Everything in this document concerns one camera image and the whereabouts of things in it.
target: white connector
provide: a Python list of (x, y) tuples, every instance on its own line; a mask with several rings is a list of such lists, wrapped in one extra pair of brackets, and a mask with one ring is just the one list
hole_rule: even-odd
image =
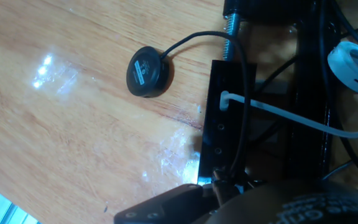
[(335, 76), (358, 92), (358, 45), (344, 41), (328, 55), (328, 65)]

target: black round sensor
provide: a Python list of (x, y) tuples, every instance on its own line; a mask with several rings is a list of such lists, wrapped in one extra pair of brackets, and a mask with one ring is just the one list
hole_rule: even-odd
[(127, 86), (135, 96), (156, 97), (168, 87), (169, 62), (153, 47), (138, 50), (129, 62)]

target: screw hole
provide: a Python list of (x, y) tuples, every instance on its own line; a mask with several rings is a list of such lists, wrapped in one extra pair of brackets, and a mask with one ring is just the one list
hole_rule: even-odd
[(224, 129), (224, 125), (223, 124), (218, 124), (218, 129), (222, 131)]
[(134, 212), (129, 212), (129, 213), (125, 214), (125, 217), (127, 217), (127, 218), (133, 218), (135, 216), (136, 216), (136, 213), (134, 213)]
[(157, 213), (150, 213), (147, 215), (147, 218), (157, 218), (158, 214)]
[(215, 149), (215, 153), (216, 153), (217, 155), (222, 154), (222, 149), (221, 149), (221, 148), (216, 148), (216, 149)]

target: white cable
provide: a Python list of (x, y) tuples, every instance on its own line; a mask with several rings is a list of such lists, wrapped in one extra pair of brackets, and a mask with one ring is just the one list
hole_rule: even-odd
[[(236, 100), (238, 102), (244, 103), (244, 97), (239, 96), (237, 94), (229, 93), (228, 91), (223, 91), (221, 94), (221, 103), (220, 109), (222, 111), (226, 111), (229, 107), (229, 100)], [(293, 114), (291, 112), (282, 110), (275, 106), (268, 105), (266, 103), (262, 103), (256, 100), (251, 100), (251, 106), (280, 115), (284, 118), (290, 119), (292, 121), (296, 121), (298, 123), (304, 124), (311, 128), (315, 128), (317, 130), (333, 134), (335, 136), (343, 137), (343, 138), (358, 138), (358, 132), (349, 132), (349, 131), (342, 131), (335, 128), (331, 128), (329, 126), (325, 126), (323, 124), (317, 123), (316, 121), (312, 121), (310, 119), (304, 118), (302, 116)]]

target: wood grain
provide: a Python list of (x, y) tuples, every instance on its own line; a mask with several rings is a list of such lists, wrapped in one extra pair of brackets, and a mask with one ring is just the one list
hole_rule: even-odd
[[(358, 27), (358, 2), (343, 7)], [(0, 193), (42, 223), (111, 223), (194, 182), (211, 60), (223, 40), (176, 50), (174, 81), (158, 98), (132, 96), (126, 69), (145, 45), (164, 50), (193, 32), (223, 30), (222, 9), (222, 0), (0, 0)], [(258, 77), (293, 55), (290, 30), (253, 28)], [(358, 96), (341, 99), (346, 126), (358, 129)], [(336, 147), (334, 165), (347, 159)], [(357, 172), (336, 180), (358, 187)]]

